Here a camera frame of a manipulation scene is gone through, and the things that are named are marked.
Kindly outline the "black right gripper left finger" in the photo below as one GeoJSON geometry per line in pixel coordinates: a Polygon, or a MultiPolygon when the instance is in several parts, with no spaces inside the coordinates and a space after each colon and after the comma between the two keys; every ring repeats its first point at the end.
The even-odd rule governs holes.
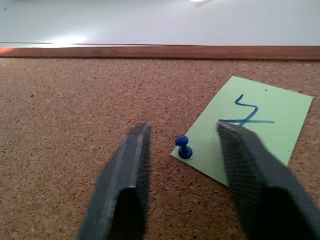
{"type": "Polygon", "coordinates": [[[125,136],[96,182],[77,240],[143,240],[151,178],[149,122],[125,136]]]}

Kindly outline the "green paper note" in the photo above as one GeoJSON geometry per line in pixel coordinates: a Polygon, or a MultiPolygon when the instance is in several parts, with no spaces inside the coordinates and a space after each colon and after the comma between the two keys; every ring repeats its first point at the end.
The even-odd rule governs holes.
{"type": "Polygon", "coordinates": [[[219,120],[255,132],[285,166],[293,153],[313,98],[279,87],[232,76],[186,132],[192,156],[184,163],[227,185],[219,120]]]}

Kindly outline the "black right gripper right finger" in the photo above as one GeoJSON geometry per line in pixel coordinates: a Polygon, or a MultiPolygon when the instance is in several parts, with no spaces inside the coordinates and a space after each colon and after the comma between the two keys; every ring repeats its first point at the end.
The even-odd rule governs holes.
{"type": "Polygon", "coordinates": [[[248,240],[320,240],[320,209],[252,131],[219,121],[224,169],[248,240]]]}

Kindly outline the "blue pushpin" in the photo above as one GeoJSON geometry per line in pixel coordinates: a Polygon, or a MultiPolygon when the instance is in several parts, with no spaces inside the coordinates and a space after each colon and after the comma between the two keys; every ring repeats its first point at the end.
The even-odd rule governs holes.
{"type": "Polygon", "coordinates": [[[179,135],[175,138],[175,145],[178,147],[178,155],[182,159],[190,159],[193,151],[188,146],[189,139],[185,135],[179,135]]]}

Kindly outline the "cork board with wooden frame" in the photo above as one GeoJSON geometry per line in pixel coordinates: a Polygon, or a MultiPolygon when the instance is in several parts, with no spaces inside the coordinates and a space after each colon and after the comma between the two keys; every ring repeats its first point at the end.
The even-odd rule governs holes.
{"type": "Polygon", "coordinates": [[[171,157],[232,76],[312,96],[289,166],[320,206],[320,62],[0,58],[0,240],[75,240],[101,169],[144,121],[145,240],[246,240],[230,191],[171,157]]]}

